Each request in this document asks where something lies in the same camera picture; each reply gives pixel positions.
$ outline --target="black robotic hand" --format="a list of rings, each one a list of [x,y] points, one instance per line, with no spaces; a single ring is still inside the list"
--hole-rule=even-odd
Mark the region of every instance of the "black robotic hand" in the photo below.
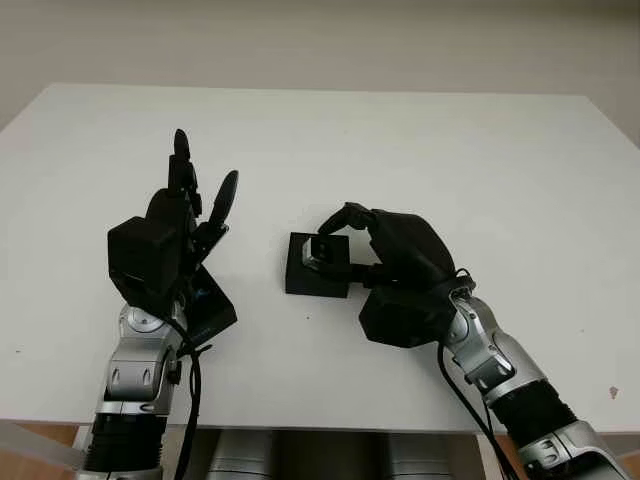
[[[223,180],[209,220],[197,224],[202,200],[187,136],[180,129],[173,149],[168,186],[153,195],[146,215],[109,231],[109,276],[129,305],[158,318],[169,317],[179,302],[189,337],[199,346],[236,321],[231,301],[202,262],[229,230],[224,222],[238,171]]]
[[[349,263],[349,237],[333,235],[346,226],[368,231],[382,263]],[[442,339],[455,315],[450,297],[475,287],[423,218],[348,202],[318,234],[291,234],[286,291],[346,297],[350,282],[371,288],[359,317],[367,338],[404,348]]]

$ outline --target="wooden floor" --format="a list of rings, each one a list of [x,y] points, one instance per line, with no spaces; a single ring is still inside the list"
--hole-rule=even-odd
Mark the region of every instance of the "wooden floor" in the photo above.
[[[65,445],[73,445],[77,427],[64,425],[32,425],[22,424],[22,427],[45,437],[56,440]],[[506,436],[498,436],[498,443],[516,466],[521,480],[527,480],[511,440]],[[626,456],[622,459],[625,466],[640,480],[640,454]],[[20,455],[0,451],[0,480],[72,480],[73,474],[60,467],[54,467],[37,460],[30,460]]]
[[[28,430],[56,440],[65,445],[73,445],[78,427],[65,425],[27,425]],[[0,480],[71,480],[73,473],[61,467],[0,451]]]

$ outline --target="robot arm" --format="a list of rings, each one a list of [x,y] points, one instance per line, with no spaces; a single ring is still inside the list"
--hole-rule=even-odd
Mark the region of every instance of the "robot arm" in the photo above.
[[[527,352],[473,296],[452,298],[444,345],[507,428],[531,478],[630,480],[602,439],[564,404]]]
[[[209,220],[198,225],[202,204],[189,160],[187,137],[178,130],[168,187],[156,192],[144,218],[108,233],[109,276],[126,304],[78,479],[161,480],[162,435],[180,383],[180,358],[189,355],[192,404],[176,478],[186,471],[200,402],[198,356],[206,349],[198,347],[236,321],[202,261],[228,230],[238,179],[235,170],[227,175]]]
[[[333,235],[346,226],[367,229],[380,264],[349,263],[349,238]],[[346,297],[350,282],[371,288],[359,316],[367,338],[403,348],[438,342],[443,374],[459,393],[444,369],[442,352],[448,349],[507,428],[531,478],[630,479],[520,344],[500,329],[491,309],[472,295],[471,276],[465,269],[459,275],[425,220],[346,203],[318,232],[291,234],[287,293]],[[507,462],[492,435],[491,440]]]

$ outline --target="floor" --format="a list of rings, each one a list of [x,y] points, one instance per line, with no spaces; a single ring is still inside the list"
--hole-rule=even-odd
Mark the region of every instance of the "floor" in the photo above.
[[[57,440],[66,445],[73,444],[77,431],[77,427],[65,425],[23,424],[22,426],[34,433],[38,433],[48,438]],[[173,440],[179,441],[180,436],[176,435],[175,438],[172,439],[172,441]],[[517,465],[517,471],[520,475],[520,478],[522,480],[526,480],[524,470],[517,460],[516,450],[510,439],[506,436],[499,436],[498,441],[511,459],[512,463],[514,465]],[[176,443],[176,445],[174,445],[174,447],[176,447],[176,451],[178,446],[179,443]],[[629,469],[629,471],[633,473],[635,478],[640,480],[640,452],[636,452],[633,455],[624,456],[622,457],[622,461]],[[355,470],[350,470],[350,467],[348,465],[343,465],[342,470],[345,472],[350,472],[350,475],[347,475],[345,478],[369,478],[368,473],[370,472],[368,472],[366,469],[358,470],[356,472],[358,475],[356,475],[355,477],[353,475]],[[19,455],[0,451],[0,480],[71,480],[72,478],[73,474],[71,474],[70,472],[65,472],[62,468],[53,467],[43,462],[30,460]]]

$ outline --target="white wall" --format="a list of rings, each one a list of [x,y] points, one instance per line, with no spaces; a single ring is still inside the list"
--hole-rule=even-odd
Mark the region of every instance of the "white wall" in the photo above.
[[[638,0],[0,0],[0,127],[50,82],[577,93],[640,144]]]

